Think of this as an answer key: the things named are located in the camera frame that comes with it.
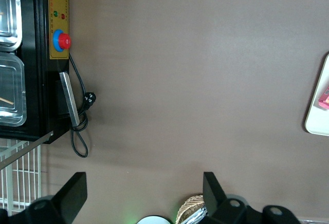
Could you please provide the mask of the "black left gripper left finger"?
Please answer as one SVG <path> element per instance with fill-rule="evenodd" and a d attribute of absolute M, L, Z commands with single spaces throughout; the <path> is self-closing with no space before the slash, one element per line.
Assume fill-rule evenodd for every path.
<path fill-rule="evenodd" d="M 52 203 L 64 223 L 73 223 L 86 200 L 86 173 L 76 172 L 53 196 Z"/>

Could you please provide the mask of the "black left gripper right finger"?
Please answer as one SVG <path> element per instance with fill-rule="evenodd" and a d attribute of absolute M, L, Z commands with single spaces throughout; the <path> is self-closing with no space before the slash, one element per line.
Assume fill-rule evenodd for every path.
<path fill-rule="evenodd" d="M 224 190 L 213 172 L 203 174 L 203 199 L 208 215 L 212 216 L 227 199 Z"/>

